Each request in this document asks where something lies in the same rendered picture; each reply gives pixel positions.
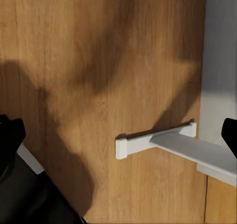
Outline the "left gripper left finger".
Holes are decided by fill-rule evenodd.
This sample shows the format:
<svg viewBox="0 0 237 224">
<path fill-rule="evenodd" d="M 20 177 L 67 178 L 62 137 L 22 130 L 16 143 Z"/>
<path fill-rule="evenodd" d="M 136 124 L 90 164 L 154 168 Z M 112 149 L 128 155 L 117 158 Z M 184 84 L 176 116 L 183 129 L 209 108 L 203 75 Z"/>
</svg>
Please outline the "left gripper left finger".
<svg viewBox="0 0 237 224">
<path fill-rule="evenodd" d="M 0 178 L 26 137 L 21 118 L 0 123 Z"/>
</svg>

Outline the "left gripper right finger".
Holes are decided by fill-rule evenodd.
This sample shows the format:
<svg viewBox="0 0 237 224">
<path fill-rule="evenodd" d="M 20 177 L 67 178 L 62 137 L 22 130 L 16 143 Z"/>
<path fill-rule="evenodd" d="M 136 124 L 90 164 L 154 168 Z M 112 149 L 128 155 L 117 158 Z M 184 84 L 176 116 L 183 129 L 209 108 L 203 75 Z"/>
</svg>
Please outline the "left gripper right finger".
<svg viewBox="0 0 237 224">
<path fill-rule="evenodd" d="M 237 120 L 226 118 L 221 135 L 237 158 Z"/>
</svg>

